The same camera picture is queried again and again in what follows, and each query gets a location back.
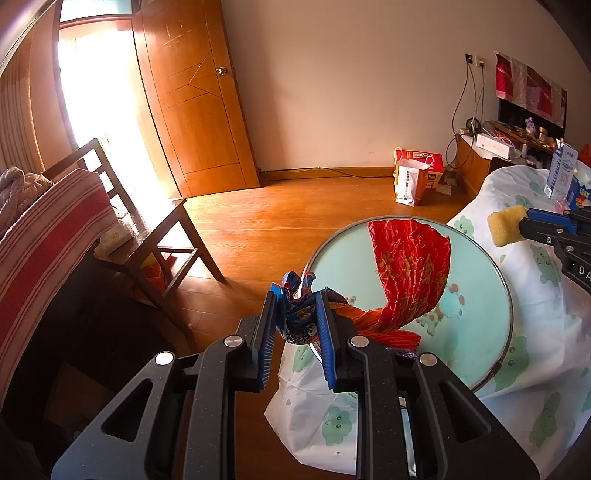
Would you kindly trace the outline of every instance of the striped blanket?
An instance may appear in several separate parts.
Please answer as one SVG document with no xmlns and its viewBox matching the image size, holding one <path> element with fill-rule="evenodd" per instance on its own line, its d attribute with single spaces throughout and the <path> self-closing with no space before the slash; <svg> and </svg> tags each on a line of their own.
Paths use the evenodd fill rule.
<svg viewBox="0 0 591 480">
<path fill-rule="evenodd" d="M 0 239 L 0 407 L 51 299 L 94 240 L 116 223 L 99 176 L 75 170 Z"/>
</svg>

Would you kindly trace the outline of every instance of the white box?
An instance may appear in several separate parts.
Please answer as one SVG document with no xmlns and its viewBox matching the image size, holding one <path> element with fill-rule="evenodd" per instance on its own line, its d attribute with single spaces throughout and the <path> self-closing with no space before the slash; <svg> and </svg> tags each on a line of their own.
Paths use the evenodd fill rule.
<svg viewBox="0 0 591 480">
<path fill-rule="evenodd" d="M 557 140 L 556 144 L 558 148 L 552 156 L 544 193 L 549 199 L 563 200 L 569 193 L 579 152 L 560 140 Z"/>
<path fill-rule="evenodd" d="M 478 134 L 476 137 L 476 146 L 484 148 L 485 150 L 488 150 L 489 152 L 492 152 L 506 160 L 509 159 L 511 146 L 499 140 L 498 138 L 486 134 Z"/>
</svg>

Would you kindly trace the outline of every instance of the paper bag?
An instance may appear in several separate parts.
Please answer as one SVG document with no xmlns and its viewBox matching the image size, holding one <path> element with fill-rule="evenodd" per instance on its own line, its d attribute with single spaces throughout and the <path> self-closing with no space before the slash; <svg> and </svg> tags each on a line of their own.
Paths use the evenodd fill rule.
<svg viewBox="0 0 591 480">
<path fill-rule="evenodd" d="M 402 158 L 396 162 L 394 190 L 398 203 L 413 207 L 419 204 L 427 188 L 430 166 L 430 163 L 410 158 Z"/>
</svg>

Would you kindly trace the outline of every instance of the round glass table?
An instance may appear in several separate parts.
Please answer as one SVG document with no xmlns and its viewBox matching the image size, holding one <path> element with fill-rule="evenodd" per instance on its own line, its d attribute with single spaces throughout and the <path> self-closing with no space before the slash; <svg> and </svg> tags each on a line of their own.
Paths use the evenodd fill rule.
<svg viewBox="0 0 591 480">
<path fill-rule="evenodd" d="M 408 219 L 375 217 L 336 232 L 310 258 L 304 271 L 316 275 L 315 290 L 328 286 L 362 309 L 386 305 L 367 223 Z M 513 330 L 506 282 L 489 255 L 472 239 L 447 225 L 414 218 L 450 239 L 450 272 L 437 307 L 403 327 L 421 335 L 418 353 L 431 352 L 477 391 L 501 367 Z M 319 346 L 312 346 L 320 360 Z"/>
</svg>

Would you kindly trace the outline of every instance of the baseboard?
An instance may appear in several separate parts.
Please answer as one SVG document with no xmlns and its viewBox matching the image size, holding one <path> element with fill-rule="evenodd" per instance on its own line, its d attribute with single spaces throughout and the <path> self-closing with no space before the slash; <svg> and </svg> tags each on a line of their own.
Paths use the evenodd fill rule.
<svg viewBox="0 0 591 480">
<path fill-rule="evenodd" d="M 259 173 L 261 181 L 325 179 L 332 177 L 392 177 L 394 167 L 335 167 L 326 168 L 295 168 L 293 170 L 268 170 Z"/>
</svg>

